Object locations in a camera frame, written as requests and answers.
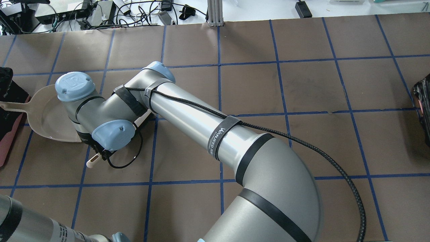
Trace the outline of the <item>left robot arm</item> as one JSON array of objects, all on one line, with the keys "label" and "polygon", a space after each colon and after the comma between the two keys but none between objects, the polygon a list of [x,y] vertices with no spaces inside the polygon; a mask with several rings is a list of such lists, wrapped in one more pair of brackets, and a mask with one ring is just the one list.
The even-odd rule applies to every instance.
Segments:
[{"label": "left robot arm", "polygon": [[[88,187],[83,178],[89,172],[84,165],[84,145],[63,146],[55,144],[30,144],[24,149],[20,161],[12,197],[1,196],[1,241],[2,242],[129,242],[122,232],[124,213],[113,204],[119,205],[118,194],[108,195],[109,187]],[[56,179],[47,188],[23,188],[28,195],[37,198],[44,191],[59,191],[50,194],[54,210],[66,205],[74,209],[72,227],[57,222],[28,208],[17,200],[20,188],[16,185],[31,168],[29,181]]]}]

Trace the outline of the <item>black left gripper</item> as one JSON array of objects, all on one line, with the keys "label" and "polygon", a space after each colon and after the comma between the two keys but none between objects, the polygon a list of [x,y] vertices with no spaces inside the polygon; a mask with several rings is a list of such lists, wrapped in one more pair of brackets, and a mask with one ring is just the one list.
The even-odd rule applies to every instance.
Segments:
[{"label": "black left gripper", "polygon": [[100,154],[103,161],[107,161],[115,152],[104,149],[100,144],[91,144],[91,148],[95,151],[95,153]]}]

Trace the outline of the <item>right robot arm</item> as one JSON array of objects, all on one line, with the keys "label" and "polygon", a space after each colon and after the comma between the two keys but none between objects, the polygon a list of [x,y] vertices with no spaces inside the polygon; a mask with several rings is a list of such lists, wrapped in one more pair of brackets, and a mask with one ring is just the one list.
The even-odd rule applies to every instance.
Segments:
[{"label": "right robot arm", "polygon": [[257,134],[238,118],[216,117],[214,110],[175,84],[171,71],[154,61],[105,99],[89,75],[66,73],[55,83],[69,118],[109,151],[125,147],[133,122],[146,111],[161,115],[229,166],[243,189],[200,242],[315,242],[322,209],[314,176],[299,156],[269,131]]}]

